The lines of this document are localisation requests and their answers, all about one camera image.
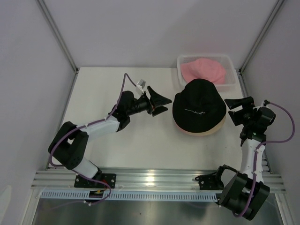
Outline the black bucket hat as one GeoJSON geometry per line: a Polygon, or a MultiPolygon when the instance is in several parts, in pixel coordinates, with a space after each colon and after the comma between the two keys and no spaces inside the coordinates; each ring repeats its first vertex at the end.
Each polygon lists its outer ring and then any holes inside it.
{"type": "Polygon", "coordinates": [[[177,93],[172,116],[178,126],[188,132],[200,133],[212,129],[226,115],[227,108],[215,85],[204,79],[189,82],[177,93]]]}

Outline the beige bucket hat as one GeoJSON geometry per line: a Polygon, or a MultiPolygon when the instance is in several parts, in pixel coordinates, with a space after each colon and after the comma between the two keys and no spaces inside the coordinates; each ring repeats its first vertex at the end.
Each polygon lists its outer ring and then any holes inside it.
{"type": "Polygon", "coordinates": [[[195,133],[193,136],[208,136],[208,135],[212,135],[212,134],[216,133],[217,131],[219,131],[219,130],[223,127],[225,121],[226,121],[226,115],[225,115],[225,116],[223,117],[223,119],[222,119],[216,126],[214,126],[212,129],[210,129],[210,130],[208,130],[208,131],[205,131],[205,132],[195,133]]]}

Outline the pink bucket hat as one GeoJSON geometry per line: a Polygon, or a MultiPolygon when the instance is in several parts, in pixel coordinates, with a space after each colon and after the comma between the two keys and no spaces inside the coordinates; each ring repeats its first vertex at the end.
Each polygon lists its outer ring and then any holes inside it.
{"type": "Polygon", "coordinates": [[[194,135],[194,134],[195,134],[195,133],[193,133],[193,132],[188,132],[188,131],[186,131],[186,130],[180,128],[180,127],[179,127],[179,130],[180,130],[182,133],[187,134],[187,135],[194,135]]]}

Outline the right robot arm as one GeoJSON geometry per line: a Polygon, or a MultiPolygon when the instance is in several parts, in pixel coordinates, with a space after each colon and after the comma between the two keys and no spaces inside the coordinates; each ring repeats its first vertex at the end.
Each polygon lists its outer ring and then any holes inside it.
{"type": "Polygon", "coordinates": [[[266,130],[275,118],[268,101],[256,107],[252,97],[225,99],[235,126],[240,133],[242,162],[239,171],[230,179],[226,173],[214,177],[214,185],[223,189],[218,204],[229,209],[237,218],[253,220],[270,194],[264,184],[262,158],[266,145],[266,130]]]}

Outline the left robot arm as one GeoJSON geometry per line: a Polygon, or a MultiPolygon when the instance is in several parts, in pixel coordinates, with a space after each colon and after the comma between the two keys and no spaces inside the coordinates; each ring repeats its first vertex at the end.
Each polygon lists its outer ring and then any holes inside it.
{"type": "Polygon", "coordinates": [[[85,183],[96,188],[101,183],[100,169],[85,156],[87,143],[106,134],[123,130],[130,123],[130,116],[146,111],[151,116],[166,112],[172,101],[156,93],[150,86],[139,98],[133,92],[123,91],[106,118],[78,126],[65,122],[51,142],[48,152],[59,164],[85,178],[85,183]]]}

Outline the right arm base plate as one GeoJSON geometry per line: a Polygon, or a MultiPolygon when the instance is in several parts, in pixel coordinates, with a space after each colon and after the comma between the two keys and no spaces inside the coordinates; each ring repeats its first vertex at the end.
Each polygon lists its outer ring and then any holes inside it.
{"type": "Polygon", "coordinates": [[[199,175],[195,177],[201,191],[204,190],[223,190],[225,188],[221,176],[216,173],[199,175]]]}

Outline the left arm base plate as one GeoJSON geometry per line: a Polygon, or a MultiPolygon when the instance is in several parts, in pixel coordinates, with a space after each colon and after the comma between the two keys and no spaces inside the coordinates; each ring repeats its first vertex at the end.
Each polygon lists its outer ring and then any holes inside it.
{"type": "Polygon", "coordinates": [[[74,183],[75,188],[108,188],[107,185],[111,187],[111,189],[115,188],[116,184],[116,178],[117,175],[114,173],[97,173],[95,177],[93,177],[94,180],[97,181],[91,181],[87,180],[86,178],[77,175],[74,183]]]}

